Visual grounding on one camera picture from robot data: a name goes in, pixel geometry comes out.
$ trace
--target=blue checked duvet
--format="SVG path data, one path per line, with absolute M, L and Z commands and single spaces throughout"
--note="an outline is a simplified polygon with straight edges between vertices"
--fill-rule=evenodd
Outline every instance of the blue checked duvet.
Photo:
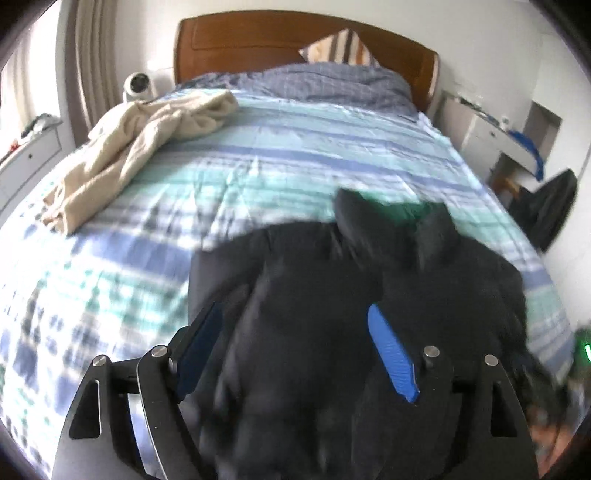
M 384 202 L 445 202 L 461 233 L 521 271 L 529 347 L 566 373 L 573 336 L 539 256 L 425 116 L 236 97 L 241 108 L 223 129 L 160 149 L 75 235 L 36 220 L 56 172 L 0 230 L 0 417 L 40 472 L 51 475 L 92 358 L 141 356 L 186 325 L 194 249 L 271 223 L 331 220 L 338 187 Z M 138 443 L 147 456 L 145 432 Z

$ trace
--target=black cloth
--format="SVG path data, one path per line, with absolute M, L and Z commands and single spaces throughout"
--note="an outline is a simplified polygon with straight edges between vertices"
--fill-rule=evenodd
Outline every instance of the black cloth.
M 376 478 L 410 426 L 368 333 L 372 303 L 457 361 L 525 351 L 519 272 L 444 205 L 394 221 L 340 190 L 334 208 L 336 223 L 272 226 L 193 257 L 190 320 L 216 299 L 225 325 L 187 401 L 222 479 Z
M 521 187 L 509 214 L 534 248 L 546 252 L 560 233 L 576 196 L 577 177 L 572 170 L 565 170 L 534 193 Z

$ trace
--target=blue cloth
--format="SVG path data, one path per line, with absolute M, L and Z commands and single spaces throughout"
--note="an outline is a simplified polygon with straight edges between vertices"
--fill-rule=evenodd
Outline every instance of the blue cloth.
M 376 304 L 369 308 L 368 327 L 392 385 L 407 402 L 414 403 L 419 394 L 414 363 Z
M 535 157 L 535 162 L 537 164 L 537 169 L 535 171 L 535 179 L 537 181 L 544 180 L 544 159 L 540 157 L 540 152 L 538 152 L 538 149 L 536 148 L 534 141 L 530 137 L 516 130 L 509 130 L 507 133 L 513 138 L 515 138 Z

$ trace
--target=striped pillowcase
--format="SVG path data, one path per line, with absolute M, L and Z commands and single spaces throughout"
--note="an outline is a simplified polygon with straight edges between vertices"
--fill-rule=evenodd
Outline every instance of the striped pillowcase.
M 349 65 L 379 67 L 379 63 L 361 42 L 359 35 L 350 28 L 323 38 L 300 50 L 300 55 L 308 63 L 332 61 Z

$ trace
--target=white wall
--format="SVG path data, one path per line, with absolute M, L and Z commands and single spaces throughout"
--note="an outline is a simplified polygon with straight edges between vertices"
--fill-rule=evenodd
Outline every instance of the white wall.
M 29 101 L 33 115 L 60 116 L 56 83 L 56 34 L 60 1 L 31 27 L 27 58 Z
M 591 145 L 591 84 L 574 55 L 555 35 L 543 38 L 533 99 L 562 117 L 546 162 L 546 178 L 565 168 L 577 176 Z M 591 319 L 591 168 L 579 183 L 573 210 L 544 262 L 573 326 Z
M 258 8 L 337 15 L 412 38 L 441 55 L 443 87 L 481 98 L 490 113 L 509 116 L 518 128 L 525 123 L 541 33 L 531 7 L 514 0 L 118 0 L 118 84 L 138 70 L 164 69 L 159 81 L 172 85 L 174 36 L 181 19 Z

